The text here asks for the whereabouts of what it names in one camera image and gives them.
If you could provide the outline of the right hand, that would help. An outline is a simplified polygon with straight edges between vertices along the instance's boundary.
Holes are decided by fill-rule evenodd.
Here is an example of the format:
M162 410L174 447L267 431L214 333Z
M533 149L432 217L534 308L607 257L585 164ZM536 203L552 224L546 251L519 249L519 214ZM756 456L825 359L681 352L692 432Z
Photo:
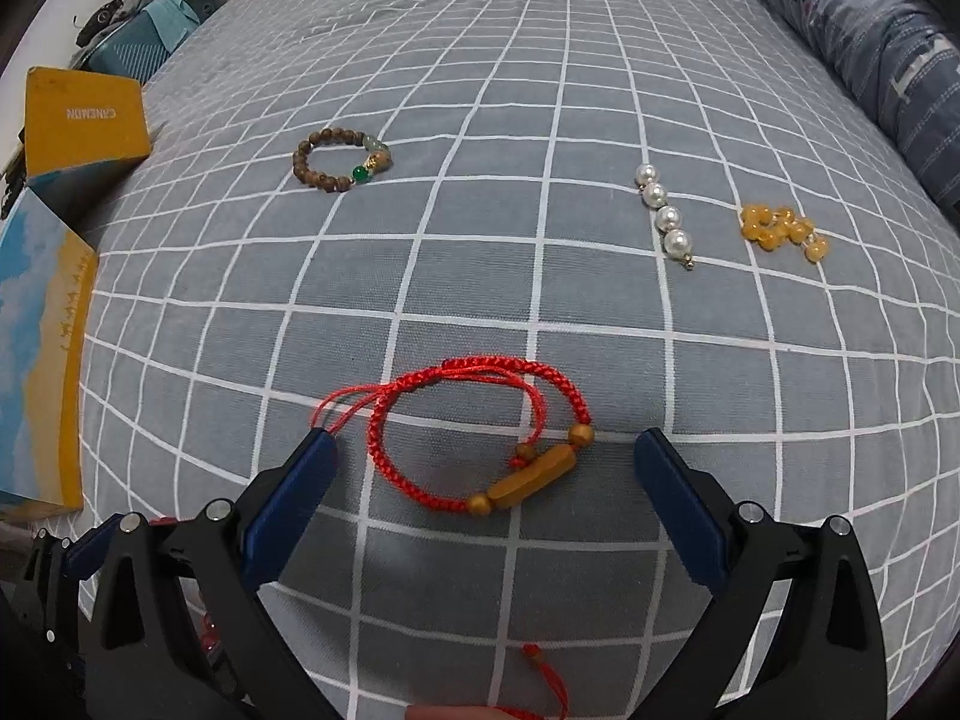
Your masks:
M408 706L405 720L516 720L498 707L482 706Z

